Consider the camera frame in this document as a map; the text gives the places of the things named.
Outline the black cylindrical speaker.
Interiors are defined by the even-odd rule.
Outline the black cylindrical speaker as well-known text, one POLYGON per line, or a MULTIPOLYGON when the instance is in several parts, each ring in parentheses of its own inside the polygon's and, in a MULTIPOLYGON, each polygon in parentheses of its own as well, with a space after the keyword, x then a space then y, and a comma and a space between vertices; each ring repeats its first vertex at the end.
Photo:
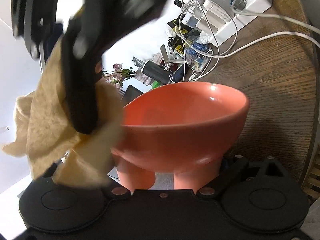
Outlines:
POLYGON ((166 85, 170 82, 170 72, 166 71, 163 67, 150 60, 146 61, 146 63, 144 64, 142 73, 162 85, 166 85))

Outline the pink flower bouquet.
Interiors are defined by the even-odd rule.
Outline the pink flower bouquet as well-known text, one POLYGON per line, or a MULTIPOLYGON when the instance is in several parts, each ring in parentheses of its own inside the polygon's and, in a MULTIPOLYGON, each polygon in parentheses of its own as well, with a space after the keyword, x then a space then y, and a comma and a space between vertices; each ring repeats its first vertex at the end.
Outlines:
POLYGON ((136 72, 132 70, 132 67, 124 69, 122 64, 118 63, 113 65, 112 70, 103 70, 102 73, 107 82, 117 88, 121 88, 125 80, 133 78, 136 75, 136 72))

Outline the beige cleaning cloth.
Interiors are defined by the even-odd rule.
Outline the beige cleaning cloth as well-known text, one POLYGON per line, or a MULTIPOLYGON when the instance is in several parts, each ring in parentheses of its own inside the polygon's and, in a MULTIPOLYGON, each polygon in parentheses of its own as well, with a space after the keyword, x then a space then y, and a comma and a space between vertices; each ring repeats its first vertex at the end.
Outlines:
POLYGON ((70 120, 61 74, 61 42, 57 41, 37 89, 16 99, 16 139, 3 146, 9 155, 26 155, 33 179, 61 158, 52 176, 58 185, 95 189, 111 183, 111 149, 121 134, 123 105, 113 85, 96 84, 98 127, 90 135, 77 132, 70 120))

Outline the white charger adapter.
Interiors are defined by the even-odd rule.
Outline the white charger adapter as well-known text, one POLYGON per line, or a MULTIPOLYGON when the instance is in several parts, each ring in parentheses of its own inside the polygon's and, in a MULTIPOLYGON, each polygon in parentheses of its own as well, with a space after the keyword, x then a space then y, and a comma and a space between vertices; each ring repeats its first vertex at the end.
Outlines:
POLYGON ((205 0, 203 6, 225 22, 231 21, 234 17, 231 0, 205 0))

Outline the orange footed ceramic bowl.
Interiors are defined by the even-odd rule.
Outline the orange footed ceramic bowl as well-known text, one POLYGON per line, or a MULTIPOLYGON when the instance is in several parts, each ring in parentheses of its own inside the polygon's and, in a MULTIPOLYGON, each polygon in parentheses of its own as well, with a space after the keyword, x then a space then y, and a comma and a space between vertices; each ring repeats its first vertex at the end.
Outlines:
POLYGON ((124 107, 124 136, 112 152, 121 185, 149 189, 157 173, 171 173, 174 189, 199 190, 218 176, 248 110, 243 92, 208 82, 174 83, 142 94, 124 107))

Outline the white power strip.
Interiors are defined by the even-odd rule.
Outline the white power strip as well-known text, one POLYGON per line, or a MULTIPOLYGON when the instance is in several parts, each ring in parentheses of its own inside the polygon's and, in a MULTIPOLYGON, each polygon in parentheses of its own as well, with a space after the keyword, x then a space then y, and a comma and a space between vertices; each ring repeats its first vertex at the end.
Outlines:
MULTIPOLYGON (((271 5, 272 0, 243 0, 239 2, 237 10, 261 14, 269 9, 271 5)), ((231 21, 225 22, 204 6, 203 8, 204 11, 200 11, 200 18, 198 19, 196 27, 208 35, 215 35, 210 40, 210 43, 214 46, 223 44, 231 38, 236 31, 240 31, 255 19, 254 16, 244 16, 234 13, 231 21)))

